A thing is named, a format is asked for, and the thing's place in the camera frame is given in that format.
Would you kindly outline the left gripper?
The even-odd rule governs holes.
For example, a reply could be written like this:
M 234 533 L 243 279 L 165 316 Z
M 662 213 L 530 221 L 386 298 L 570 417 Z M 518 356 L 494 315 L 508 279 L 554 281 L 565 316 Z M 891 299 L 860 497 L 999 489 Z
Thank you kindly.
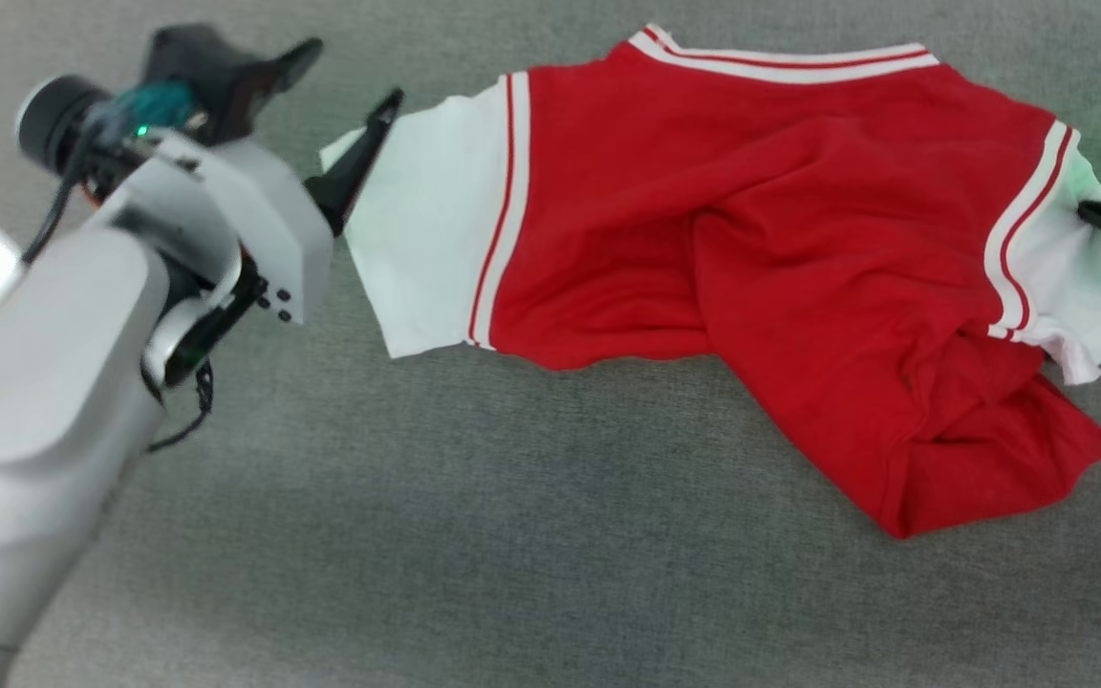
M 310 36 L 263 57 L 237 48 L 205 23 L 161 28 L 130 90 L 111 92 L 75 74 L 40 84 L 17 114 L 17 145 L 39 168 L 61 176 L 70 168 L 80 136 L 99 121 L 81 176 L 123 179 L 148 160 L 140 140 L 150 130 L 179 131 L 205 148 L 252 135 L 259 108 L 292 90 L 323 51 L 323 40 Z M 348 225 L 404 100 L 401 88 L 389 92 L 349 148 L 305 181 L 333 234 L 342 234 Z

